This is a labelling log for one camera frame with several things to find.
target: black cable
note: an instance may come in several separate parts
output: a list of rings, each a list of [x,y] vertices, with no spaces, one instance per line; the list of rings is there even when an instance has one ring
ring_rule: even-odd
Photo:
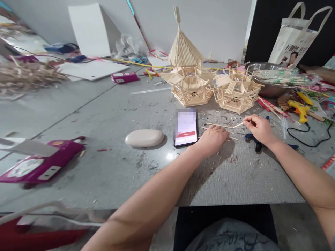
[[[32,55],[35,55],[35,56],[47,56],[47,57],[57,58],[57,59],[61,59],[61,60],[66,60],[66,59],[62,59],[62,58],[55,57],[55,56],[38,55],[38,54],[34,54],[34,53],[30,52],[30,51],[27,51],[27,50],[25,50],[25,49],[22,49],[22,48],[19,48],[19,47],[16,47],[16,46],[12,46],[12,45],[10,45],[10,46],[11,46],[11,47],[14,47],[14,48],[17,48],[17,49],[20,49],[20,50],[24,50],[24,51],[26,51],[26,52],[29,52],[29,53],[32,54]],[[81,61],[81,63],[89,63],[89,62],[92,62],[92,61],[94,61],[94,60],[95,60],[95,59],[91,59],[91,60],[89,60],[89,61]]]
[[[301,140],[297,139],[295,136],[293,136],[293,135],[289,132],[289,129],[292,129],[292,130],[295,130],[295,131],[300,131],[300,132],[309,132],[310,129],[311,129],[311,127],[310,127],[310,125],[309,125],[307,122],[306,122],[305,124],[308,126],[308,130],[307,130],[307,131],[303,131],[303,130],[296,129],[296,128],[292,128],[292,127],[289,127],[289,128],[287,129],[288,134],[289,134],[292,138],[294,138],[295,140],[299,141],[300,143],[302,143],[302,144],[305,145],[305,146],[308,146],[308,147],[317,147],[317,146],[320,145],[322,142],[327,141],[327,140],[330,140],[330,138],[332,137],[332,136],[330,135],[330,133],[329,133],[329,129],[330,129],[330,127],[332,126],[333,122],[331,122],[330,125],[329,125],[328,128],[327,128],[327,133],[328,133],[328,135],[329,135],[329,138],[328,138],[328,139],[323,139],[323,140],[319,141],[315,146],[311,146],[311,145],[308,145],[308,144],[302,142]]]
[[[27,51],[27,50],[25,50],[25,49],[22,49],[22,48],[19,48],[19,47],[16,47],[16,46],[12,46],[12,45],[10,45],[10,44],[8,44],[8,45],[11,46],[11,47],[14,47],[14,48],[17,48],[17,49],[20,49],[20,50],[24,50],[24,51],[26,51],[26,52],[29,52],[30,54],[35,55],[35,56],[48,56],[48,57],[52,57],[52,58],[57,58],[57,59],[61,59],[61,60],[63,60],[62,58],[58,58],[58,57],[55,57],[55,56],[34,54],[34,53],[32,53],[32,52],[30,52],[30,51]]]

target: pink packaging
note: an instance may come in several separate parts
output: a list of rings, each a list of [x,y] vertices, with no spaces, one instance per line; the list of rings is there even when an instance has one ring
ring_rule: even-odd
[[[140,80],[135,72],[128,73],[113,73],[111,75],[113,81],[117,84],[125,84],[133,81]]]

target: wooden pagoda model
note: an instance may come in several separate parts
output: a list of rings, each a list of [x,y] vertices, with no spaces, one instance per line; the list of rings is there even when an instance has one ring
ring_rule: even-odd
[[[245,72],[234,71],[230,67],[229,74],[216,75],[216,87],[213,90],[215,101],[221,108],[238,114],[250,109],[263,86],[255,83],[252,77],[253,73],[247,76]]]
[[[184,106],[207,104],[213,95],[216,72],[202,67],[205,58],[181,31],[178,6],[174,6],[174,16],[178,33],[168,56],[173,70],[159,75],[172,86],[172,93]]]

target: gray shirt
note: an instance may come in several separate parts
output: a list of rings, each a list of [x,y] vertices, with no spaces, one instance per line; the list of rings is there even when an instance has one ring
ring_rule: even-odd
[[[247,223],[224,218],[204,229],[186,251],[279,251],[279,246]]]

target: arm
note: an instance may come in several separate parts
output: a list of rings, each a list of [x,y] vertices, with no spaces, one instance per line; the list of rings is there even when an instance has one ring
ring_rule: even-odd
[[[149,250],[154,233],[169,217],[194,170],[228,137],[224,128],[211,126],[116,210],[82,250]]]
[[[316,213],[332,245],[335,237],[335,180],[278,139],[267,119],[251,115],[245,117],[243,122],[255,138],[276,155],[287,175]]]

